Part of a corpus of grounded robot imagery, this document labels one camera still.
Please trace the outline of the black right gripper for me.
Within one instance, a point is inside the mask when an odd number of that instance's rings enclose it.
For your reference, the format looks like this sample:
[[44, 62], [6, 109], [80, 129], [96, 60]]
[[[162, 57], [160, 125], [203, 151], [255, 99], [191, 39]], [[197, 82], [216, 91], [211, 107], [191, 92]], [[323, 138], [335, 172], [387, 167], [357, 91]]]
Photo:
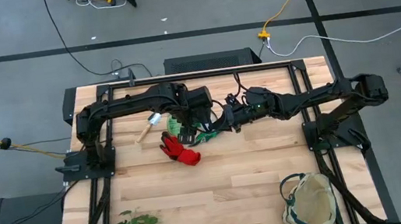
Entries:
[[227, 95], [225, 101], [226, 105], [223, 107], [222, 116], [211, 121], [212, 124], [221, 125], [216, 126], [210, 132], [234, 131], [238, 133], [241, 132], [242, 125], [253, 122], [254, 115], [249, 105], [240, 103], [233, 93]]

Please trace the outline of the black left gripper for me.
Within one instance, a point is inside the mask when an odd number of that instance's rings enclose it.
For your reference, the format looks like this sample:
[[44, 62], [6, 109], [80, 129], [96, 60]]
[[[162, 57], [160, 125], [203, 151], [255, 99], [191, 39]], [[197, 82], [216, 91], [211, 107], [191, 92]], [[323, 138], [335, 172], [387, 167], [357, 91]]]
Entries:
[[177, 90], [176, 97], [179, 109], [175, 112], [175, 118], [182, 124], [178, 133], [178, 141], [182, 145], [193, 144], [198, 132], [194, 128], [196, 124], [201, 124], [203, 127], [213, 125], [211, 121], [211, 108], [213, 107], [211, 94], [205, 86], [191, 90], [181, 87]]

